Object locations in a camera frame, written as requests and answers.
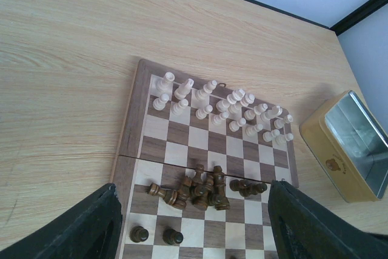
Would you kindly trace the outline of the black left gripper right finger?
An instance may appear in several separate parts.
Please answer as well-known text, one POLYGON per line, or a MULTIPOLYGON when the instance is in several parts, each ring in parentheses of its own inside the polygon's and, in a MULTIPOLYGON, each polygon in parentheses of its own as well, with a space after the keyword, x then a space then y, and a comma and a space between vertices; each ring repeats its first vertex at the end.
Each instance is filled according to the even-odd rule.
POLYGON ((268 208, 279 258, 387 258, 387 235, 353 227, 286 181, 271 182, 268 208))

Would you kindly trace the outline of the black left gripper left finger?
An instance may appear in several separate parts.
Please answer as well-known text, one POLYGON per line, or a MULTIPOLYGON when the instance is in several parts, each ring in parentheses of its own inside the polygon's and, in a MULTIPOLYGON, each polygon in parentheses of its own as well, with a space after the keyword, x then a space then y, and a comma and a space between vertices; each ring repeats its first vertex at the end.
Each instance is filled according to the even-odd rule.
POLYGON ((2 250, 1 258, 115 258, 121 226, 116 185, 107 183, 2 250))

